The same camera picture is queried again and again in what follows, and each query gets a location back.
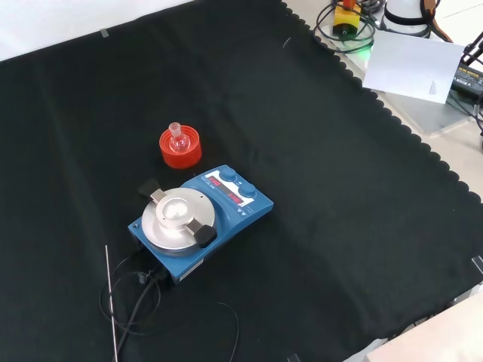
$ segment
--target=digital display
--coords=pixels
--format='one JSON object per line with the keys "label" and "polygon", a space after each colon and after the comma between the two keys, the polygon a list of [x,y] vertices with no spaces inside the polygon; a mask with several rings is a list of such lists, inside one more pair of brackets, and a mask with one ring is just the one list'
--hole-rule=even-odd
{"label": "digital display", "polygon": [[236,204],[243,204],[243,200],[240,199],[237,194],[235,194],[232,190],[228,189],[224,184],[221,183],[215,176],[209,176],[208,179],[210,182],[217,187],[223,194],[228,196],[235,202]]}

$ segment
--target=black power cable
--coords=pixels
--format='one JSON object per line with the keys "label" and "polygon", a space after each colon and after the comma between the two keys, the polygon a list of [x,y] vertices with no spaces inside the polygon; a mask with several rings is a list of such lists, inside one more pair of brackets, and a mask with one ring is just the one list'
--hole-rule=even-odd
{"label": "black power cable", "polygon": [[[368,49],[370,48],[373,44],[374,44],[374,34],[376,33],[376,29],[379,29],[377,27],[377,24],[375,23],[373,17],[372,17],[372,10],[371,10],[371,7],[368,7],[366,5],[365,7],[365,11],[368,12],[368,14],[363,14],[363,6],[362,6],[362,3],[361,2],[357,2],[357,5],[359,5],[361,7],[361,11],[357,11],[357,10],[354,10],[354,9],[351,9],[351,8],[346,8],[344,7],[343,5],[339,4],[339,3],[336,3],[336,2],[333,2],[333,3],[330,3],[329,5],[327,5],[325,8],[323,8],[320,13],[318,13],[318,16],[317,16],[317,20],[315,22],[315,27],[312,31],[312,36],[317,40],[317,42],[320,44],[320,42],[318,41],[317,37],[316,37],[316,34],[315,34],[315,31],[318,30],[325,38],[327,39],[330,39],[330,40],[335,40],[335,41],[368,41],[367,44],[364,44],[360,47],[356,47],[356,48],[353,48],[353,49],[348,49],[348,50],[345,50],[345,51],[339,51],[337,49],[329,49],[330,51],[333,51],[334,53],[342,53],[342,54],[350,54],[350,53],[355,53],[356,51],[362,51],[364,49]],[[357,14],[360,16],[361,18],[361,21],[364,23],[364,26],[361,28],[361,30],[359,30],[355,35],[353,36],[350,36],[348,35],[347,37],[345,37],[344,39],[341,39],[341,38],[334,38],[332,36],[330,36],[329,34],[326,34],[320,27],[320,25],[322,24],[322,22],[333,12],[335,11],[335,9],[339,7],[339,8],[342,8],[346,11],[350,11],[354,14]],[[362,32],[364,32],[364,30],[366,28],[369,28],[371,30],[371,34],[368,35],[368,36],[365,36],[364,38],[359,38],[359,36],[362,34]]]}
{"label": "black power cable", "polygon": [[[133,252],[131,255],[129,255],[128,257],[126,257],[125,259],[123,259],[111,272],[111,278],[114,277],[114,274],[123,266],[127,263],[127,261],[129,260],[132,260],[140,251],[143,251],[145,250],[144,248],[142,250],[137,250],[135,252]],[[107,308],[105,308],[104,306],[104,298],[103,296],[106,295],[107,297],[109,297],[109,293],[108,293],[108,290],[107,290],[107,286],[108,286],[108,282],[106,281],[106,283],[103,285],[103,287],[101,288],[100,290],[100,293],[99,293],[99,298],[98,298],[98,303],[99,303],[99,308],[103,314],[103,316],[111,321],[111,318],[114,320],[115,322],[115,325],[123,331],[123,334],[121,335],[121,338],[118,342],[118,347],[117,347],[117,355],[120,354],[122,348],[124,347],[125,343],[126,343],[126,340],[128,338],[129,335],[135,335],[135,336],[151,336],[155,333],[157,333],[157,331],[154,331],[154,332],[149,332],[149,333],[141,333],[141,332],[138,332],[138,331],[133,331],[132,330],[132,327],[134,326],[139,326],[140,324],[143,324],[145,322],[147,322],[149,319],[151,319],[155,313],[158,311],[159,309],[159,306],[161,305],[161,295],[162,295],[162,292],[161,292],[161,287],[159,286],[159,281],[160,280],[163,280],[164,278],[166,278],[168,276],[168,273],[166,273],[165,277],[163,276],[159,276],[159,269],[160,268],[154,268],[154,269],[151,269],[148,273],[145,273],[143,271],[127,271],[127,272],[124,272],[122,273],[117,279],[115,279],[115,282],[113,283],[112,285],[112,291],[111,291],[111,295],[114,293],[114,290],[119,286],[119,283],[126,277],[129,277],[129,276],[137,276],[140,280],[140,282],[142,284],[145,284],[146,286],[144,287],[143,289],[143,292],[140,294],[139,298],[137,299],[136,301],[136,304],[134,306],[134,309],[133,311],[131,312],[131,315],[129,317],[129,320],[128,322],[120,322],[118,320],[115,319],[115,316],[112,314],[112,312],[110,310],[108,310]],[[142,305],[142,302],[143,300],[145,299],[146,295],[148,294],[148,292],[153,288],[155,287],[157,289],[157,292],[158,292],[158,300],[157,300],[157,303],[155,304],[155,306],[152,308],[151,312],[148,313],[148,315],[142,319],[141,321],[135,321],[136,319],[136,316],[140,310],[140,306]],[[234,314],[235,316],[235,326],[236,326],[236,335],[235,335],[235,342],[233,344],[233,349],[232,349],[232,354],[230,356],[230,359],[229,359],[229,362],[232,362],[233,361],[233,358],[235,356],[235,352],[236,352],[236,348],[238,346],[238,336],[239,336],[239,322],[238,322],[238,315],[235,311],[235,309],[233,309],[233,307],[231,307],[230,305],[226,304],[226,303],[222,303],[222,302],[218,302],[219,305],[223,305],[227,308],[229,308],[232,313]]]}

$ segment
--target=wire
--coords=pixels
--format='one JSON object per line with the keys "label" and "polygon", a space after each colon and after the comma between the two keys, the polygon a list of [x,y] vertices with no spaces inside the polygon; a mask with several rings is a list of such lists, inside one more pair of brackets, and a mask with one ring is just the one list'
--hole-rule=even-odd
{"label": "wire", "polygon": [[[137,250],[135,252],[133,252],[131,255],[127,256],[126,258],[124,258],[111,272],[111,278],[114,277],[114,274],[128,261],[128,260],[131,260],[134,256],[136,256],[140,251],[143,251],[145,250],[144,248],[141,249],[141,250]],[[133,331],[131,328],[136,326],[136,325],[140,325],[144,322],[147,322],[149,319],[151,319],[154,314],[158,311],[158,308],[159,306],[161,305],[161,295],[162,295],[162,292],[161,292],[161,287],[159,286],[159,283],[158,283],[158,280],[159,280],[159,277],[157,276],[157,273],[159,271],[159,267],[156,267],[156,268],[153,268],[151,269],[148,273],[145,273],[143,271],[127,271],[123,274],[121,274],[114,282],[114,284],[112,284],[112,291],[111,291],[111,294],[114,293],[114,290],[118,287],[119,283],[125,279],[126,277],[129,277],[129,276],[132,276],[132,275],[136,275],[137,277],[140,277],[142,276],[145,283],[147,283],[147,285],[144,287],[143,289],[143,292],[140,294],[139,298],[137,299],[136,301],[136,304],[134,305],[134,309],[133,311],[131,312],[131,316],[129,317],[128,319],[128,322],[120,322],[118,320],[115,319],[114,315],[112,314],[112,312],[110,310],[107,310],[105,307],[104,307],[104,304],[103,304],[103,295],[106,294],[107,290],[107,282],[103,285],[103,287],[101,288],[100,290],[100,293],[99,293],[99,298],[98,298],[98,304],[99,304],[99,308],[103,314],[103,316],[108,320],[108,321],[111,321],[111,318],[114,320],[115,322],[115,325],[120,328],[122,331],[123,331],[123,334],[118,342],[118,347],[117,347],[117,354],[120,355],[120,352],[122,350],[122,348],[124,347],[125,343],[126,343],[126,340],[128,338],[129,335],[135,335],[135,336],[151,336],[155,333],[157,333],[158,331],[154,331],[154,332],[149,332],[149,333],[141,333],[141,332],[138,332],[138,331]],[[157,289],[157,292],[158,292],[158,300],[155,304],[155,306],[152,308],[152,310],[148,313],[148,315],[142,319],[141,321],[135,321],[136,319],[136,316],[138,314],[138,311],[140,309],[140,306],[142,305],[142,302],[143,300],[145,299],[147,293],[152,289],[152,287],[156,287]],[[236,335],[235,335],[235,342],[233,344],[233,349],[232,349],[232,354],[231,354],[231,357],[229,359],[229,362],[232,362],[233,361],[233,358],[235,356],[235,352],[236,352],[236,349],[238,347],[238,336],[239,336],[239,321],[238,321],[238,315],[235,311],[235,309],[226,304],[226,303],[223,303],[223,302],[218,302],[217,304],[219,305],[224,305],[225,307],[229,308],[233,314],[235,315],[235,322],[236,322]]]}
{"label": "wire", "polygon": [[[481,102],[483,96],[483,92],[481,93],[480,97],[478,98],[478,101]],[[481,120],[478,118],[478,115],[473,115],[471,112],[468,111],[468,109],[465,108],[465,106],[450,92],[449,97],[470,117],[473,117],[476,120],[476,124],[478,125],[479,129],[483,133],[483,124],[481,123]]]}
{"label": "wire", "polygon": [[[363,11],[362,9],[363,9],[363,6],[364,5],[361,2],[358,2],[357,5],[359,5],[361,7],[361,11]],[[364,49],[370,48],[374,44],[374,34],[376,33],[376,29],[379,29],[379,28],[377,27],[377,24],[372,19],[372,10],[371,10],[372,7],[371,6],[367,6],[367,5],[365,7],[365,9],[366,9],[365,11],[367,11],[368,14],[363,14],[361,11],[357,11],[357,10],[354,10],[354,9],[346,8],[346,7],[344,7],[343,5],[341,5],[339,3],[336,3],[336,2],[330,3],[325,8],[323,8],[320,11],[320,13],[318,13],[317,20],[315,22],[315,27],[314,27],[314,29],[312,31],[312,36],[314,38],[316,38],[315,31],[318,30],[327,39],[334,40],[334,41],[342,41],[341,38],[335,38],[335,37],[332,37],[332,36],[326,34],[321,29],[321,27],[320,27],[320,25],[324,22],[324,20],[333,11],[335,11],[336,7],[342,8],[345,11],[350,11],[350,12],[352,12],[354,14],[359,15],[360,18],[361,18],[361,21],[363,23],[365,23],[364,26],[359,31],[357,31],[356,34],[354,34],[353,36],[348,35],[347,37],[344,38],[343,41],[368,41],[368,43],[367,44],[364,44],[364,45],[362,45],[360,47],[356,47],[356,48],[352,48],[352,49],[347,49],[347,50],[344,50],[344,51],[340,51],[340,50],[332,49],[332,48],[330,48],[329,50],[330,51],[333,51],[334,53],[350,54],[350,53],[355,53],[356,51],[362,51]],[[358,38],[362,34],[362,32],[364,32],[364,30],[366,28],[369,28],[370,29],[371,34],[365,36],[364,38]]]}
{"label": "wire", "polygon": [[[119,277],[117,279],[117,281],[112,285],[112,292],[114,293],[114,290],[116,289],[116,287],[118,286],[119,282],[124,279],[125,277],[128,277],[128,276],[131,276],[131,275],[136,275],[139,277],[139,275],[142,275],[144,276],[146,279],[152,279],[152,276],[147,274],[147,273],[143,273],[143,272],[140,272],[140,271],[129,271],[129,272],[126,272],[124,273],[121,277]],[[145,321],[149,320],[157,311],[158,307],[160,306],[161,304],[161,288],[159,285],[156,284],[156,287],[158,289],[158,301],[156,303],[156,305],[153,307],[153,309],[151,310],[151,312],[144,318],[142,319],[141,321],[137,321],[137,322],[127,322],[127,323],[123,323],[123,322],[119,322],[117,321],[115,318],[114,318],[114,322],[115,322],[115,325],[118,326],[120,329],[126,331],[126,330],[129,330],[131,326],[133,325],[136,325],[136,324],[142,324],[144,323]],[[98,299],[98,304],[99,304],[99,308],[100,308],[100,311],[102,312],[103,316],[107,319],[107,320],[111,320],[111,317],[112,317],[112,314],[109,313],[105,308],[104,308],[104,305],[103,305],[103,294],[104,292],[106,291],[106,285],[104,285],[99,293],[99,299]],[[130,334],[134,334],[135,336],[150,336],[152,333],[140,333],[140,332],[134,332],[132,330],[129,331]]]}
{"label": "wire", "polygon": [[231,311],[233,312],[233,314],[235,315],[235,319],[236,319],[236,337],[235,337],[235,344],[233,345],[232,356],[229,358],[229,361],[228,361],[228,362],[232,362],[233,361],[233,356],[235,356],[236,347],[238,345],[238,333],[239,333],[239,329],[240,329],[239,328],[239,322],[238,322],[238,315],[236,314],[235,309],[233,309],[230,305],[227,305],[226,303],[222,303],[222,302],[218,302],[218,304],[224,305],[224,306],[230,308]]}
{"label": "wire", "polygon": [[119,344],[118,344],[118,355],[119,353],[121,352],[121,349],[124,345],[124,343],[126,342],[126,339],[128,337],[128,334],[129,334],[129,328],[131,327],[131,325],[133,324],[134,322],[134,319],[136,317],[136,314],[137,314],[137,311],[139,310],[139,307],[141,306],[141,302],[143,301],[144,299],[144,296],[146,296],[146,294],[148,293],[149,289],[151,289],[151,287],[156,283],[156,279],[152,279],[148,285],[146,286],[146,288],[144,288],[143,292],[141,293],[139,299],[137,300],[136,302],[136,305],[134,306],[134,309],[133,309],[133,312],[131,314],[131,316],[129,317],[129,321],[128,321],[128,327],[126,328],[126,330],[124,331],[124,333],[122,334],[122,337],[120,338],[119,340]]}
{"label": "wire", "polygon": [[474,61],[480,63],[483,65],[483,61],[481,61],[479,58],[475,57],[473,54],[468,53],[467,51],[463,52],[466,56],[472,58]]}

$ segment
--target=table surface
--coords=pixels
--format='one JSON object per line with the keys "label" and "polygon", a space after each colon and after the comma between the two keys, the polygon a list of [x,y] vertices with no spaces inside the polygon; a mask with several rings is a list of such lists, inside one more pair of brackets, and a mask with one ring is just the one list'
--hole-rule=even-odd
{"label": "table surface", "polygon": [[[304,19],[312,28],[319,11],[329,0],[285,0],[293,12]],[[459,44],[472,42],[481,31],[478,18],[483,16],[482,0],[467,0],[456,2],[447,0],[441,2],[438,9],[438,24],[452,39]],[[354,75],[360,79],[364,78],[362,71],[345,55],[340,59],[347,65]],[[438,153],[441,159],[449,164],[450,169],[460,176],[469,190],[483,198],[483,149],[481,148],[482,138],[475,122],[467,122],[439,134],[436,137],[428,137],[419,132],[407,117],[401,114],[382,92],[376,92],[386,108],[399,117],[403,124],[411,128],[413,133],[421,137],[424,143],[431,146],[432,151]]]}
{"label": "table surface", "polygon": [[368,362],[483,360],[483,293],[418,325],[372,351]]}

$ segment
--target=black cloth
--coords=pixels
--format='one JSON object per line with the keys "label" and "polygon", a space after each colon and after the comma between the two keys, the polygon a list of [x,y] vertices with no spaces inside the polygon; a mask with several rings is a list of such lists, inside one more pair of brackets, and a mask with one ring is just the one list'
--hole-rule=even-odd
{"label": "black cloth", "polygon": [[[122,360],[228,361],[225,302],[236,361],[340,361],[480,281],[479,198],[278,0],[194,2],[0,63],[0,117],[1,360],[109,360],[104,244],[113,265],[134,249],[146,179],[221,164],[274,210],[163,292],[159,332]],[[162,161],[172,121],[201,135],[193,169]]]}

